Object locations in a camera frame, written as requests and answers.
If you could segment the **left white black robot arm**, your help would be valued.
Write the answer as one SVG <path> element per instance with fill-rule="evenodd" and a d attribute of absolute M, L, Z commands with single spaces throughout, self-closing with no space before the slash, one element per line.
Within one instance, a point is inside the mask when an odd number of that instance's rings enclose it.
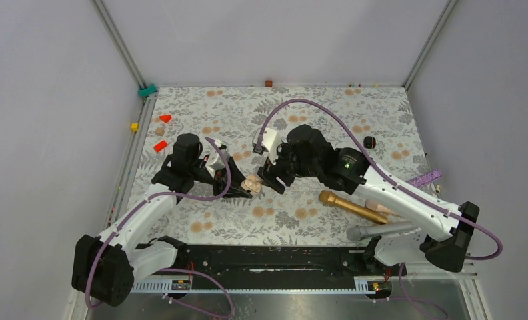
<path fill-rule="evenodd" d="M 162 269 L 173 274 L 186 270 L 187 254 L 169 241 L 138 247 L 153 224 L 183 199 L 252 197 L 226 145 L 211 138 L 207 142 L 214 151 L 203 155 L 197 135 L 179 135 L 141 200 L 97 236 L 84 235 L 78 240 L 71 285 L 84 293 L 88 308 L 120 305 L 136 282 Z"/>

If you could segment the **pink earbud charging case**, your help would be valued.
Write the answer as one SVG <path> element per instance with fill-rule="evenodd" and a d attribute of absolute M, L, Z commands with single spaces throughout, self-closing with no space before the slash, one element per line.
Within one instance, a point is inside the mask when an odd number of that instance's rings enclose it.
<path fill-rule="evenodd" d="M 241 182 L 241 188 L 250 194 L 260 193 L 262 189 L 262 180 L 258 175 L 251 173 Z"/>

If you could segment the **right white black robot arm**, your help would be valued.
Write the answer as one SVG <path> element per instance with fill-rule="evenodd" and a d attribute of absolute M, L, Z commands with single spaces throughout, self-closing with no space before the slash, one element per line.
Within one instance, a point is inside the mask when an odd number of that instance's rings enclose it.
<path fill-rule="evenodd" d="M 422 235 L 390 239 L 376 236 L 364 256 L 366 270 L 379 275 L 400 263 L 428 261 L 445 271 L 462 270 L 479 207 L 469 201 L 442 201 L 371 164 L 353 148 L 333 148 L 309 125 L 292 129 L 286 139 L 266 128 L 257 132 L 254 151 L 267 152 L 257 174 L 264 185 L 282 194 L 296 178 L 316 178 L 334 191 L 372 199 L 422 230 Z"/>

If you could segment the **black earbud case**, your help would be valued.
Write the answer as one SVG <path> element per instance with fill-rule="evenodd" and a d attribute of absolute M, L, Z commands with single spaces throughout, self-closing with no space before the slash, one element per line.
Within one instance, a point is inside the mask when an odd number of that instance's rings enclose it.
<path fill-rule="evenodd" d="M 374 138 L 372 136 L 364 137 L 364 139 L 363 139 L 364 148 L 366 148 L 366 149 L 374 149 L 376 147 L 376 145 L 377 145 L 376 138 Z"/>

